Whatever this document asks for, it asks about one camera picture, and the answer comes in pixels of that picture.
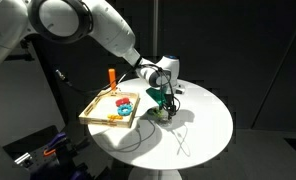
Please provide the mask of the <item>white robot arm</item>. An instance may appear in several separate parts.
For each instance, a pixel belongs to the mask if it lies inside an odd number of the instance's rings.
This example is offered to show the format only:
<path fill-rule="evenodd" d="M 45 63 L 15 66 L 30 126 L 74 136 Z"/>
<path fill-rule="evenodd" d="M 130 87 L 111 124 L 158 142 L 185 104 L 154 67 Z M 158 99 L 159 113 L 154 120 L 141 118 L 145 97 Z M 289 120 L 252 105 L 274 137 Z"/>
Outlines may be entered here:
<path fill-rule="evenodd" d="M 126 20 L 106 0 L 0 0 L 0 65 L 26 36 L 68 44 L 89 36 L 128 62 L 154 87 L 165 86 L 160 107 L 169 116 L 178 111 L 174 89 L 179 59 L 164 56 L 154 64 L 135 49 L 135 35 Z"/>

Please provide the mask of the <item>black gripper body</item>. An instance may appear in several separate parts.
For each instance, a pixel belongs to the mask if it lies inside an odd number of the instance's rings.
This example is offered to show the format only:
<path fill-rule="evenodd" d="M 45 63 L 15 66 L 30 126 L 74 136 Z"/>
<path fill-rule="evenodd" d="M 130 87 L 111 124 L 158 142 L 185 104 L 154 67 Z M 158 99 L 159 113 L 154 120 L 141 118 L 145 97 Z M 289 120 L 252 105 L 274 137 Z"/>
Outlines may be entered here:
<path fill-rule="evenodd" d="M 168 113 L 169 117 L 173 117 L 177 113 L 175 105 L 175 96 L 171 87 L 165 86 L 162 88 L 162 93 L 165 101 L 163 102 L 163 109 Z"/>

